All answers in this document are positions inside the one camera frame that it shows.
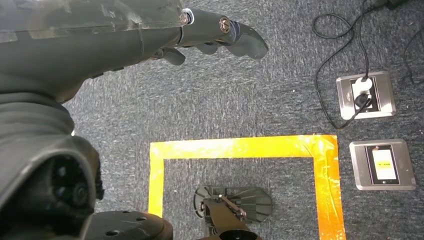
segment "yellow label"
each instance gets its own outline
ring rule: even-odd
[[[375,164],[375,166],[377,167],[377,170],[393,168],[391,160],[380,160]]]

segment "black plastic part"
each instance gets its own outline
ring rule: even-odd
[[[257,237],[257,234],[246,230],[230,230],[219,235],[222,240],[256,240]]]
[[[95,213],[84,240],[173,240],[172,225],[137,211]]]
[[[24,226],[78,236],[93,212],[78,163],[68,155],[56,156],[40,166],[0,211],[0,238]]]
[[[393,10],[408,1],[409,0],[388,0],[387,8]]]
[[[367,101],[368,101],[368,94],[362,93],[355,98],[355,104],[357,106],[362,106],[366,103],[365,108],[368,108],[369,106],[371,106],[371,101],[368,101],[368,102]]]
[[[218,199],[220,195],[225,196],[246,212],[247,220],[243,222],[247,224],[260,223],[273,212],[271,197],[259,187],[201,186],[196,190],[193,198],[196,215],[204,218],[204,199]]]

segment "floor outlet box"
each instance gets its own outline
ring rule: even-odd
[[[414,190],[417,187],[404,140],[354,141],[349,148],[359,190]]]
[[[364,74],[358,74],[337,79],[338,102],[341,117],[344,120],[351,119],[360,108],[355,103],[355,99],[361,94],[361,91],[355,87],[355,83],[364,76]],[[396,114],[395,99],[389,73],[386,71],[371,72],[368,74],[368,78],[372,81],[372,87],[367,91],[371,98],[371,103],[355,119],[394,116]]]

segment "metal plate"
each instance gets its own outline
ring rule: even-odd
[[[391,150],[396,181],[378,182],[375,180],[376,170],[372,167],[374,162],[370,161],[367,147],[377,146],[381,146],[381,149],[384,150]],[[408,146],[404,140],[354,141],[349,145],[349,148],[356,187],[359,190],[414,190],[417,187]]]
[[[364,74],[339,77],[337,79],[338,102],[341,117],[349,120],[355,114],[355,97],[352,90],[352,81],[364,77]],[[378,71],[369,73],[369,78],[374,82],[377,98],[377,110],[364,109],[355,119],[390,117],[396,114],[395,99],[389,73]]]

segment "electrical outlet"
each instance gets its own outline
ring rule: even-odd
[[[370,105],[355,117],[355,119],[381,118],[394,116],[396,114],[395,99],[389,73],[386,71],[371,72],[368,78],[372,86],[364,92],[356,87],[358,79],[365,74],[343,76],[337,79],[338,102],[340,105],[341,117],[349,120],[360,109],[355,103],[355,99],[360,94],[367,94],[370,98]]]

